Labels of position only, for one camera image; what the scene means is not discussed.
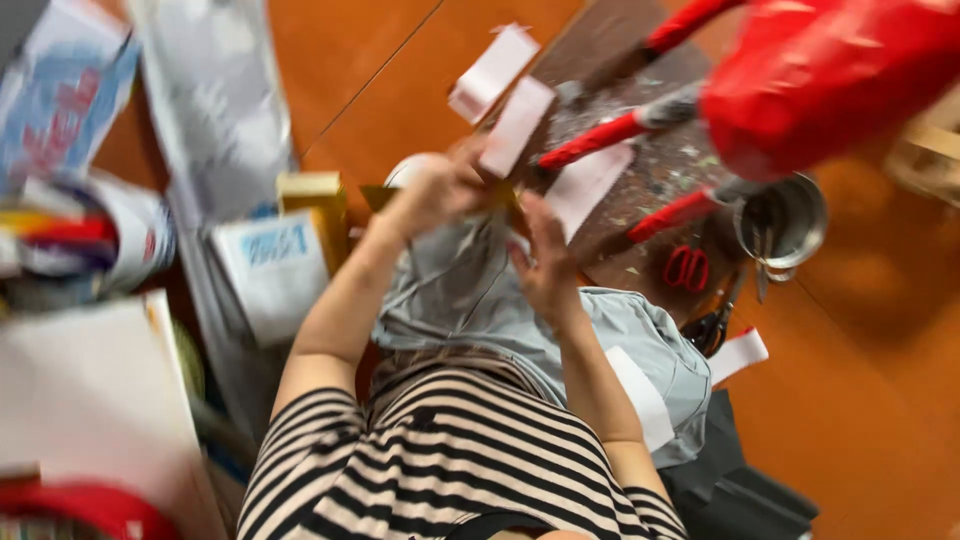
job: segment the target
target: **red scissors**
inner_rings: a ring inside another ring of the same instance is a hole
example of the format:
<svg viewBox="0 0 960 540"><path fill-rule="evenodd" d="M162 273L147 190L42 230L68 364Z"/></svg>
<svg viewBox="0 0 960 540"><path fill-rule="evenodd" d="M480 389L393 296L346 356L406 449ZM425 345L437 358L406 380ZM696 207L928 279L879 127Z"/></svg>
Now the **red scissors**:
<svg viewBox="0 0 960 540"><path fill-rule="evenodd" d="M680 246L670 254L670 259L663 267L663 280L666 284L672 287L683 285L690 292L704 290L710 265L707 254L700 249L701 236L703 236L703 224L697 228L686 245Z"/></svg>

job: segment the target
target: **paper strip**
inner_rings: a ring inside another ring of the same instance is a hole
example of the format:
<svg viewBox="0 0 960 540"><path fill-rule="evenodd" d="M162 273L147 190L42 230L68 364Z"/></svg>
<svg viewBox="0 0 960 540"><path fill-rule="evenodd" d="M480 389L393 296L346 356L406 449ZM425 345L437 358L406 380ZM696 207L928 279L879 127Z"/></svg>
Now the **paper strip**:
<svg viewBox="0 0 960 540"><path fill-rule="evenodd" d="M630 144L619 142L564 167L545 199L564 222L566 243L633 160Z"/></svg>
<svg viewBox="0 0 960 540"><path fill-rule="evenodd" d="M760 332L753 329L728 340L708 362L710 382L719 384L727 377L745 367L752 366L770 357L767 346L760 339Z"/></svg>
<svg viewBox="0 0 960 540"><path fill-rule="evenodd" d="M503 27L491 46L457 80L447 100L450 108L476 124L539 50L540 44L518 24Z"/></svg>
<svg viewBox="0 0 960 540"><path fill-rule="evenodd" d="M555 96L553 89L529 75L520 79L493 126L480 165L506 178Z"/></svg>
<svg viewBox="0 0 960 540"><path fill-rule="evenodd" d="M634 405L636 415L640 417L643 441L650 452L670 442L674 437L670 413L654 384L620 347L607 351L607 361L627 392L630 403Z"/></svg>

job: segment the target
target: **table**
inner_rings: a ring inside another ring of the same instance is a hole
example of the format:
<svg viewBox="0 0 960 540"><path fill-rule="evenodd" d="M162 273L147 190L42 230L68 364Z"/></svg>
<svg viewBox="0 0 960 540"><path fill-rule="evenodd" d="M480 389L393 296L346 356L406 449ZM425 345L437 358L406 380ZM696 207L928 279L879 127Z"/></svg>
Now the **table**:
<svg viewBox="0 0 960 540"><path fill-rule="evenodd" d="M549 46L529 74L549 86L580 80L601 59L636 44L665 17L665 10L654 0L597 0ZM508 180L545 192L556 175L544 178L535 173L527 165L534 156L556 148L603 118L619 116L630 106L701 79L709 70L709 60L687 42L631 81L601 91L581 112L565 110L555 102L546 114L548 120L538 126ZM581 269L598 285L642 293L681 324L739 261L719 248L713 227L708 224L701 248L709 257L710 276L703 292L691 294L667 286L660 278L673 248L689 237L689 228L660 233L636 246L624 245L621 238L644 215L686 193L716 185L728 175L699 122L651 137L637 149L627 172L571 240L570 249Z"/></svg>

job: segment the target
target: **striped shirt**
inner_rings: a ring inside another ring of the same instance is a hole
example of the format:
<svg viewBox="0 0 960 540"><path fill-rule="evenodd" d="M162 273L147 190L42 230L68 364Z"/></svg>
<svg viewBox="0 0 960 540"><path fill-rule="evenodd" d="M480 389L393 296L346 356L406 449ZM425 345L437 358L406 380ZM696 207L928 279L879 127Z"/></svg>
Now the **striped shirt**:
<svg viewBox="0 0 960 540"><path fill-rule="evenodd" d="M504 515L599 539L686 538L670 503L617 485L596 434L509 360L394 358L378 371L366 411L323 388L279 412L240 539L489 538Z"/></svg>

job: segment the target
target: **black scissors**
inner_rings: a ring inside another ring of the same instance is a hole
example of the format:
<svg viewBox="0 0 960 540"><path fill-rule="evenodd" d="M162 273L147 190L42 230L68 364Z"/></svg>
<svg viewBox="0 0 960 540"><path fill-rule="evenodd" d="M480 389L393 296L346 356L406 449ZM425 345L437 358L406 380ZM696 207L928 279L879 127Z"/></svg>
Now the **black scissors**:
<svg viewBox="0 0 960 540"><path fill-rule="evenodd" d="M728 289L723 304L703 317L687 323L680 330L680 333L689 339L697 351L705 357L710 358L716 354L717 349L727 340L727 323L730 322L733 303L736 302L736 297L740 294L740 289L743 288L746 280L747 272L740 268L730 280L732 286Z"/></svg>

